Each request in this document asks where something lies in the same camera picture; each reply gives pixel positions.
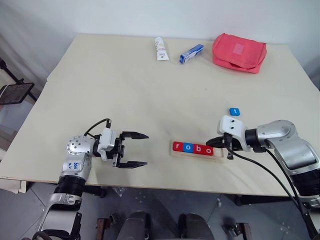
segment white wall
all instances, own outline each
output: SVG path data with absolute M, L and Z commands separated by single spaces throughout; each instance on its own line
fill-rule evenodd
M 76 33 L 288 44 L 320 75 L 319 0 L 0 0 L 0 56 L 44 85 Z

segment toothpaste tube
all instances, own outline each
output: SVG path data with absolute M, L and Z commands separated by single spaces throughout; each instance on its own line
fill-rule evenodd
M 157 37 L 155 40 L 155 48 L 156 48 L 156 59 L 160 60 L 169 60 L 167 51 L 165 49 L 164 41 L 161 37 Z
M 197 46 L 191 48 L 189 51 L 181 54 L 180 56 L 180 63 L 184 64 L 188 62 L 190 59 L 194 58 L 196 55 L 202 52 L 204 46 L 202 44 L 198 44 Z

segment tabletop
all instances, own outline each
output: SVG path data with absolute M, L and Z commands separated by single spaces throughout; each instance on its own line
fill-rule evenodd
M 119 169 L 93 158 L 88 185 L 285 196 L 269 173 L 250 162 L 173 157 L 170 150 L 174 140 L 205 143 L 217 137 L 221 117 L 239 108 L 237 118 L 248 128 L 289 120 L 319 151 L 320 94 L 289 48 L 267 44 L 260 73 L 252 74 L 214 65 L 211 40 L 164 41 L 170 60 L 157 61 L 153 37 L 78 34 L 0 163 L 0 176 L 56 183 L 68 140 L 110 118 L 117 134 L 149 136 L 123 142 L 123 161 L 148 164 Z M 197 44 L 204 45 L 203 53 L 180 64 L 180 54 Z M 241 154 L 271 169 L 289 188 L 270 156 Z

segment floor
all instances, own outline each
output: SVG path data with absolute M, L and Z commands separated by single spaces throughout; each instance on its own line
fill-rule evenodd
M 55 186 L 33 183 L 23 194 L 0 190 L 0 239 L 31 238 L 50 193 Z M 116 223 L 104 239 L 115 240 L 126 216 L 142 210 L 151 214 L 154 239 L 175 238 L 182 213 L 196 213 L 210 225 L 216 240 L 231 240 L 225 223 L 250 224 L 253 240 L 307 240 L 306 227 L 291 202 L 236 206 L 230 196 L 219 193 L 162 189 L 107 188 L 104 198 L 84 193 L 80 212 L 81 239 L 95 240 L 97 218 L 114 214 Z

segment red pouch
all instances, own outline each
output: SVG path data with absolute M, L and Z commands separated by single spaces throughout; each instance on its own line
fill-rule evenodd
M 265 59 L 264 42 L 221 34 L 212 45 L 213 62 L 227 69 L 257 74 Z

